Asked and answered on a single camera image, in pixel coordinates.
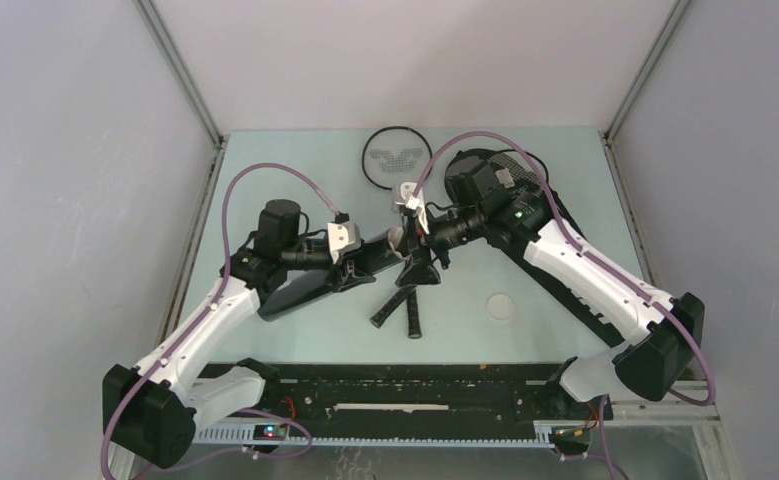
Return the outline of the white tube lid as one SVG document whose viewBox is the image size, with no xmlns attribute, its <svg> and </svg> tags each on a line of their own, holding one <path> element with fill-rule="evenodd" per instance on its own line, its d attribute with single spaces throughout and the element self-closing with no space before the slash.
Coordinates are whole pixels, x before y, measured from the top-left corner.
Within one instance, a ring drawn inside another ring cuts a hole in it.
<svg viewBox="0 0 779 480">
<path fill-rule="evenodd" d="M 496 321 L 509 322 L 516 315 L 517 307 L 510 296 L 496 293 L 487 299 L 486 311 Z"/>
</svg>

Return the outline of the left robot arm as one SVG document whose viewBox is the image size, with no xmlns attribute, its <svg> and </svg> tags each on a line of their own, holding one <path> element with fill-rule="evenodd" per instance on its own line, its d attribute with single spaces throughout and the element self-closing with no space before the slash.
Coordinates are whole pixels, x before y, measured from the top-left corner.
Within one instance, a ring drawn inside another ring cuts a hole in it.
<svg viewBox="0 0 779 480">
<path fill-rule="evenodd" d="M 358 226 L 344 213 L 321 231 L 304 231 L 298 203 L 270 200 L 245 243 L 229 250 L 212 290 L 192 319 L 181 324 L 133 367 L 113 366 L 102 384 L 106 455 L 115 443 L 160 469 L 174 466 L 197 432 L 239 410 L 269 416 L 280 388 L 256 370 L 235 366 L 198 380 L 224 340 L 287 280 L 291 271 L 318 270 L 343 280 L 344 254 L 362 244 Z"/>
</svg>

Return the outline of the black shuttlecock tube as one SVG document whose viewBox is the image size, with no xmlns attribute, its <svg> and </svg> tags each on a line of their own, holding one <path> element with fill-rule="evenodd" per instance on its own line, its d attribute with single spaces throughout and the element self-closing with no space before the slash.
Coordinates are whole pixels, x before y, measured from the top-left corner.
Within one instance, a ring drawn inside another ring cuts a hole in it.
<svg viewBox="0 0 779 480">
<path fill-rule="evenodd" d="M 258 315 L 265 321 L 276 320 L 327 295 L 373 283 L 378 273 L 401 262 L 390 250 L 387 234 L 383 233 L 344 253 L 338 265 L 307 271 L 281 286 L 262 302 Z"/>
</svg>

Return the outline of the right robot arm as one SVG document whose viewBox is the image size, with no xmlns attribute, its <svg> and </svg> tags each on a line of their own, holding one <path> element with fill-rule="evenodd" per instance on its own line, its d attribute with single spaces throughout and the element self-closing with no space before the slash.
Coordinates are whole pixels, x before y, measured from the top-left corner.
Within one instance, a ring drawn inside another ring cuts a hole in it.
<svg viewBox="0 0 779 480">
<path fill-rule="evenodd" d="M 553 414 L 571 418 L 587 401 L 623 391 L 653 402 L 668 395 L 713 402 L 714 389 L 698 400 L 674 387 L 690 362 L 703 358 L 698 297 L 674 298 L 607 258 L 567 219 L 543 176 L 466 156 L 450 164 L 445 187 L 452 203 L 439 217 L 430 215 L 417 183 L 393 190 L 395 210 L 408 219 L 392 235 L 397 256 L 407 262 L 397 286 L 438 283 L 433 258 L 446 262 L 450 249 L 483 238 L 614 335 L 606 351 L 563 364 L 546 392 Z"/>
</svg>

